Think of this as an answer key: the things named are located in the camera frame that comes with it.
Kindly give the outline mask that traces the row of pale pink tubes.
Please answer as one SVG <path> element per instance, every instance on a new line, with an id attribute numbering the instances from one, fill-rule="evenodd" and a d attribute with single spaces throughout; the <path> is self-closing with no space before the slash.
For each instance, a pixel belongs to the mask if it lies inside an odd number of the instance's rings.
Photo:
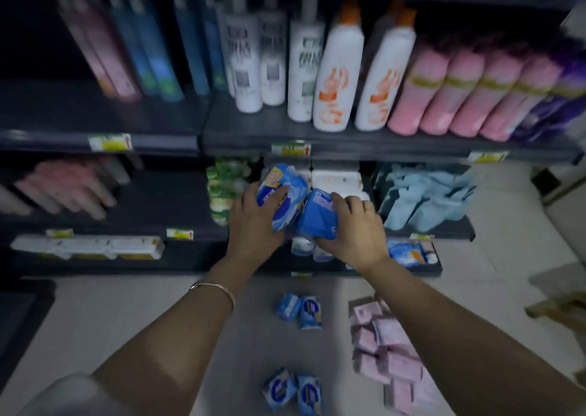
<path id="1" fill-rule="evenodd" d="M 0 216 L 81 214 L 106 220 L 132 181 L 117 156 L 74 156 L 41 161 L 30 169 L 0 168 Z"/>

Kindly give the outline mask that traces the person's left hand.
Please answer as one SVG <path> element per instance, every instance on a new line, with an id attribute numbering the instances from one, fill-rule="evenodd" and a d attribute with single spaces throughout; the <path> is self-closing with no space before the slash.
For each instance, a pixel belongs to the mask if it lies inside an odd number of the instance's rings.
<path id="1" fill-rule="evenodd" d="M 273 230 L 273 216 L 268 216 L 268 200 L 258 205 L 259 187 L 259 182 L 252 183 L 233 202 L 229 216 L 226 257 L 249 273 L 265 263 L 285 240 L 284 231 Z"/>

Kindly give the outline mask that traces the white bottle with orange cap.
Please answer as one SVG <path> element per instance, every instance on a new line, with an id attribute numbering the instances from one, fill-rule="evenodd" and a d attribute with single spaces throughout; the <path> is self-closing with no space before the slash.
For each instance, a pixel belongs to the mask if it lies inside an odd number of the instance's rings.
<path id="1" fill-rule="evenodd" d="M 405 7 L 405 0 L 393 0 L 389 3 L 385 13 L 374 23 L 373 29 L 367 39 L 362 55 L 359 82 L 364 83 L 374 56 L 382 42 L 386 31 L 392 28 L 401 10 Z"/>
<path id="2" fill-rule="evenodd" d="M 318 131 L 341 132 L 348 126 L 364 48 L 361 22 L 358 0 L 347 0 L 327 35 L 313 99 Z"/>
<path id="3" fill-rule="evenodd" d="M 414 8 L 403 8 L 379 42 L 356 109 L 355 127 L 359 131 L 380 130 L 389 119 L 414 49 L 416 14 Z"/>

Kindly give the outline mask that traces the stack of green packets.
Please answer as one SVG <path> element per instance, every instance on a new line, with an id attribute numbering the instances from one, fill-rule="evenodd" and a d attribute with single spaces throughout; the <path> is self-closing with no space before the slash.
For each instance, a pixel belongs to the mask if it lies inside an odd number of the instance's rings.
<path id="1" fill-rule="evenodd" d="M 211 219 L 221 227 L 229 224 L 230 210 L 236 198 L 253 182 L 260 158 L 214 157 L 206 168 Z"/>

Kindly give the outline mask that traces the blue tube bottle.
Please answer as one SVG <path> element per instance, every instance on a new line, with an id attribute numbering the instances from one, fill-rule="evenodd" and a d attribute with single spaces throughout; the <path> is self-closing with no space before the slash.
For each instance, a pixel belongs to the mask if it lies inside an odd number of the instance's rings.
<path id="1" fill-rule="evenodd" d="M 215 0 L 197 0 L 209 56 L 212 86 L 216 91 L 228 91 L 223 60 L 222 38 L 216 15 Z"/>
<path id="2" fill-rule="evenodd" d="M 143 94 L 155 96 L 159 87 L 136 27 L 129 0 L 109 0 L 110 13 Z"/>
<path id="3" fill-rule="evenodd" d="M 151 0 L 128 0 L 138 39 L 154 75 L 158 95 L 166 102 L 179 102 L 185 96 L 173 64 L 159 18 Z"/>

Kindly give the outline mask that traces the white cabinet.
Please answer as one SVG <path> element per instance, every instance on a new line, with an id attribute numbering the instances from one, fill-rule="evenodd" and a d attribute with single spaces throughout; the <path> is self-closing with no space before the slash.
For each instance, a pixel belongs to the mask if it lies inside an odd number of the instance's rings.
<path id="1" fill-rule="evenodd" d="M 586 266 L 586 157 L 576 166 L 533 167 L 531 183 L 547 217 Z"/>

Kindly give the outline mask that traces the person's left forearm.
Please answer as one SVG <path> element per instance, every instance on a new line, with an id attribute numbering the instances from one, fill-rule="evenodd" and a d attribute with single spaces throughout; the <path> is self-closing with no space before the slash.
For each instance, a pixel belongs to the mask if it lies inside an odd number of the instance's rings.
<path id="1" fill-rule="evenodd" d="M 189 416 L 223 328 L 254 272 L 224 257 L 92 377 L 135 416 Z"/>

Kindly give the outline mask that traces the white pump bottle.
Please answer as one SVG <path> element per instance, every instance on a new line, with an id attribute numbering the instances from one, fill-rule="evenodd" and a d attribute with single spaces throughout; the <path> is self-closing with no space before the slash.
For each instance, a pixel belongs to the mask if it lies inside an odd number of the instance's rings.
<path id="1" fill-rule="evenodd" d="M 286 100 L 288 15 L 278 0 L 264 0 L 259 12 L 261 28 L 261 98 L 277 107 Z"/>
<path id="2" fill-rule="evenodd" d="M 301 0 L 300 13 L 289 27 L 287 114 L 297 123 L 312 121 L 313 98 L 325 43 L 325 21 L 319 0 Z"/>
<path id="3" fill-rule="evenodd" d="M 248 10 L 247 0 L 229 2 L 225 21 L 234 99 L 240 112 L 254 114 L 263 107 L 260 17 Z"/>

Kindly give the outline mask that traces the dark low shelf base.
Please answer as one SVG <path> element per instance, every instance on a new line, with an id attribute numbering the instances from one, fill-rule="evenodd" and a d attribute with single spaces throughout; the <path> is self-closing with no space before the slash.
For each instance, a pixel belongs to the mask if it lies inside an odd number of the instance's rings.
<path id="1" fill-rule="evenodd" d="M 49 279 L 0 281 L 0 395 L 55 302 Z"/>

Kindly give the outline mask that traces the pile of light blue gloves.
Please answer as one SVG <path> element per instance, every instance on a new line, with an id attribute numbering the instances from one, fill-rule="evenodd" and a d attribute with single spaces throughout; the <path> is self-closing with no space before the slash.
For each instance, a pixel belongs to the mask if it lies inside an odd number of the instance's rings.
<path id="1" fill-rule="evenodd" d="M 478 185 L 470 165 L 378 162 L 371 184 L 389 231 L 429 234 L 465 219 Z"/>

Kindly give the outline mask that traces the pile of pink soap packets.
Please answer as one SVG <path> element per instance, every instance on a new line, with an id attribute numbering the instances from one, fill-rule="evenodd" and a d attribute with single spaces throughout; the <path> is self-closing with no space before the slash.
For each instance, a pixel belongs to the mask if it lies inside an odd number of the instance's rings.
<path id="1" fill-rule="evenodd" d="M 378 296 L 348 302 L 353 371 L 382 389 L 392 416 L 430 413 L 441 393 L 390 307 Z"/>

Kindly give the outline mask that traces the person's right hand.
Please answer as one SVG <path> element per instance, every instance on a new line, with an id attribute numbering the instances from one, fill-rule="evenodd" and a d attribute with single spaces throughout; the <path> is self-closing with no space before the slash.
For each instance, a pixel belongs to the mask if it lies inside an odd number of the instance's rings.
<path id="1" fill-rule="evenodd" d="M 381 217 L 370 200 L 357 196 L 342 198 L 332 192 L 338 215 L 341 256 L 335 257 L 364 277 L 375 267 L 390 261 Z"/>

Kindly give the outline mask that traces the stack of white soap boxes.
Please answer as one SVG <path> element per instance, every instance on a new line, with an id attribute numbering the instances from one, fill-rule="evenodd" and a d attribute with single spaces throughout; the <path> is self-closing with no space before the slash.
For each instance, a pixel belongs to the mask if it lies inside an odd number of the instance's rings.
<path id="1" fill-rule="evenodd" d="M 342 197 L 356 195 L 363 200 L 369 199 L 364 189 L 363 176 L 356 162 L 269 162 L 265 163 L 265 167 L 261 169 L 260 180 L 264 181 L 272 168 L 278 165 L 285 168 L 291 167 L 292 171 L 305 181 L 307 195 L 319 189 L 327 193 L 338 192 Z"/>

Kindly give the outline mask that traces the plain blue soft packet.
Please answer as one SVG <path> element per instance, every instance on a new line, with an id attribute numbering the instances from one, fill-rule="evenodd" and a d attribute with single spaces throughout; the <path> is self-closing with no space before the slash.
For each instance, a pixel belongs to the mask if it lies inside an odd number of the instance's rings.
<path id="1" fill-rule="evenodd" d="M 338 215 L 331 194 L 313 189 L 302 207 L 297 221 L 297 234 L 311 240 L 335 240 L 338 234 Z"/>

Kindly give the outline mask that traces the dark metal shelf unit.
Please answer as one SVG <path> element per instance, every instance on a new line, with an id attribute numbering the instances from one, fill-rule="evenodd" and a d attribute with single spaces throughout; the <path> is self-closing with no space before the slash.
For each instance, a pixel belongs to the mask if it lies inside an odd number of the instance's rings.
<path id="1" fill-rule="evenodd" d="M 504 9 L 563 11 L 586 0 L 433 0 Z M 170 238 L 161 261 L 57 261 L 10 256 L 9 271 L 20 276 L 131 275 L 202 273 L 222 257 L 227 230 L 211 219 L 205 192 L 204 164 L 213 156 L 264 156 L 273 144 L 300 140 L 311 145 L 310 158 L 359 162 L 365 178 L 379 162 L 456 163 L 471 151 L 488 151 L 484 139 L 416 134 L 399 138 L 389 131 L 380 137 L 353 125 L 342 133 L 316 131 L 286 119 L 284 107 L 239 114 L 227 95 L 197 96 L 187 87 L 185 99 L 163 102 L 153 97 L 125 103 L 108 100 L 97 83 L 79 79 L 0 79 L 0 182 L 24 175 L 34 153 L 89 154 L 89 137 L 129 133 L 134 153 L 146 169 L 121 188 L 120 204 L 105 220 L 74 213 L 0 219 L 0 246 L 19 233 L 72 228 L 82 234 L 159 235 L 168 227 L 194 231 L 193 241 Z"/>

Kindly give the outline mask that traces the blue soap bar packet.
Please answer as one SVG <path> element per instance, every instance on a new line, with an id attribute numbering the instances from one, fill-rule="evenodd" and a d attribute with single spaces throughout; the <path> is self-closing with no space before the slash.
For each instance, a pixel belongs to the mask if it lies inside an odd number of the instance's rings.
<path id="1" fill-rule="evenodd" d="M 298 408 L 301 416 L 324 416 L 322 384 L 316 375 L 297 375 Z"/>
<path id="2" fill-rule="evenodd" d="M 284 294 L 279 300 L 275 309 L 277 318 L 285 322 L 292 322 L 297 319 L 301 310 L 302 298 L 293 293 Z"/>
<path id="3" fill-rule="evenodd" d="M 319 297 L 311 295 L 301 297 L 299 328 L 303 331 L 320 330 L 323 328 L 322 307 Z"/>
<path id="4" fill-rule="evenodd" d="M 297 376 L 287 368 L 280 368 L 262 387 L 262 395 L 271 412 L 275 412 L 297 396 Z"/>

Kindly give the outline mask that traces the person's white sleeve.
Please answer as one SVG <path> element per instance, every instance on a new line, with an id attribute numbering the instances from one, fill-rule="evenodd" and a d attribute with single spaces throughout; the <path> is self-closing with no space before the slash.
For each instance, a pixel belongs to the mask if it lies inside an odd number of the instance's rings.
<path id="1" fill-rule="evenodd" d="M 67 375 L 35 395 L 16 416 L 135 416 L 91 375 Z"/>

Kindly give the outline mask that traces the blue white shelf packet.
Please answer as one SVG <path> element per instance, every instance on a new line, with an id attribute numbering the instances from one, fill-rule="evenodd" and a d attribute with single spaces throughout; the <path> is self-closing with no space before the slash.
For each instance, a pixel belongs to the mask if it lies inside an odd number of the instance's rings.
<path id="1" fill-rule="evenodd" d="M 390 257 L 405 268 L 439 264 L 436 249 L 429 241 L 387 237 L 385 242 Z"/>

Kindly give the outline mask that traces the pink tube bottle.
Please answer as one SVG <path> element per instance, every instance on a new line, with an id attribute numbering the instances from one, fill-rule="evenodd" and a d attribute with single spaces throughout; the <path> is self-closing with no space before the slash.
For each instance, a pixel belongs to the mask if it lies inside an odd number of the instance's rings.
<path id="1" fill-rule="evenodd" d="M 83 17 L 84 32 L 118 99 L 126 103 L 137 102 L 142 97 L 141 90 L 108 14 L 92 0 L 73 0 L 73 5 Z"/>
<path id="2" fill-rule="evenodd" d="M 82 27 L 83 18 L 74 10 L 71 0 L 56 1 L 59 15 L 97 80 L 100 89 L 109 99 L 117 98 L 118 93 Z"/>

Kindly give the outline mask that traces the person's right forearm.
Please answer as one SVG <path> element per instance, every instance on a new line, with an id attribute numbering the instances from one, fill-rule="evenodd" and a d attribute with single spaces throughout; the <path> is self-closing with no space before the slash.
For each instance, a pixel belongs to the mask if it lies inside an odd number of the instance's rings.
<path id="1" fill-rule="evenodd" d="M 586 416 L 586 390 L 390 258 L 362 274 L 457 416 Z"/>

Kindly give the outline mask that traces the wooden stool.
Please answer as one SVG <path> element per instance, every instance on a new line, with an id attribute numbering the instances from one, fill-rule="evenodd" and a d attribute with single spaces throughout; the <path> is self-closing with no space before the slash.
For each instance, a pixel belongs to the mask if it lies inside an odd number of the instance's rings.
<path id="1" fill-rule="evenodd" d="M 566 328 L 586 335 L 586 291 L 575 291 L 525 307 L 532 319 L 546 317 Z"/>

